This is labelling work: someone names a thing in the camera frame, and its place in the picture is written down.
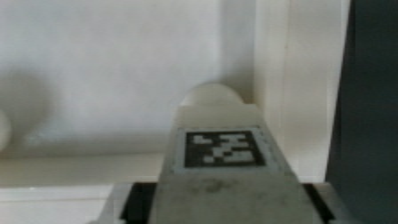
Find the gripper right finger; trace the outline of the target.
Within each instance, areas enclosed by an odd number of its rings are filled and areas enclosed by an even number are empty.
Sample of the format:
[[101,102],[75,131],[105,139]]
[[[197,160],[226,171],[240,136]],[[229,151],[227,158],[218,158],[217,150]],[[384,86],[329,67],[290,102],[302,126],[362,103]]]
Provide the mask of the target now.
[[329,183],[304,183],[304,190],[316,209],[322,224],[355,224],[338,192]]

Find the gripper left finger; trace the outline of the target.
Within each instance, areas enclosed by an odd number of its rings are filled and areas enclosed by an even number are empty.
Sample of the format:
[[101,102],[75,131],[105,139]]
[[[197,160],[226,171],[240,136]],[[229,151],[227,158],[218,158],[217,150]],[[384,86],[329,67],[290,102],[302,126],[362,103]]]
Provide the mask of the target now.
[[115,184],[99,216],[89,224],[147,224],[154,191],[154,182]]

